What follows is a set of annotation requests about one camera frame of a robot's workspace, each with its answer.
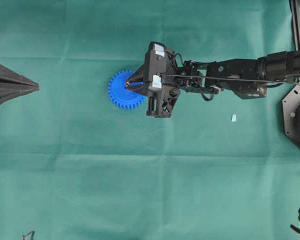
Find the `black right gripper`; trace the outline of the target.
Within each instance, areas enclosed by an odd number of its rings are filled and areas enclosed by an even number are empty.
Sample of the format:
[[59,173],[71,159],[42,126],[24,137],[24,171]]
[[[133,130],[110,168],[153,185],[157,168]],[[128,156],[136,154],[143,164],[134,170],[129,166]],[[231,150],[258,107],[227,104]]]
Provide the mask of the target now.
[[170,118],[180,95],[180,90],[174,86],[176,71],[175,52],[152,41],[144,64],[126,80],[125,89],[148,97],[147,116]]

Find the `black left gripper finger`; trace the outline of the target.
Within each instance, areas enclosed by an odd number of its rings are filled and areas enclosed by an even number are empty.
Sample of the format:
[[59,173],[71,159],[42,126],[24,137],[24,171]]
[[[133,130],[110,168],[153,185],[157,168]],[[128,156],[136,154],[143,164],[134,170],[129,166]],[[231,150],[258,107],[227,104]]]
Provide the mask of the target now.
[[0,105],[39,90],[38,83],[0,64]]

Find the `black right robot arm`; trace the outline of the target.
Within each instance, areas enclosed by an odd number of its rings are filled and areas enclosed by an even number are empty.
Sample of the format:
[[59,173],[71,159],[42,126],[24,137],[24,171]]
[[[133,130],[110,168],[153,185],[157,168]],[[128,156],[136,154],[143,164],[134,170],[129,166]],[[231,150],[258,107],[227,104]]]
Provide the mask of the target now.
[[223,90],[241,99],[264,98],[268,88],[296,84],[300,79],[300,50],[282,51],[257,59],[225,61],[183,60],[166,45],[152,41],[144,63],[125,88],[148,98],[147,116],[169,118],[181,91],[210,102]]

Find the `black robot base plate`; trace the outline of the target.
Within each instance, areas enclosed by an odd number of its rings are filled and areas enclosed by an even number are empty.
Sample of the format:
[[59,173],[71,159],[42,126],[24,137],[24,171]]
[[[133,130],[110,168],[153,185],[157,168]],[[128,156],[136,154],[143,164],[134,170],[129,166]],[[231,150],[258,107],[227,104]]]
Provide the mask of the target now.
[[282,107],[284,133],[300,149],[300,85],[285,96]]

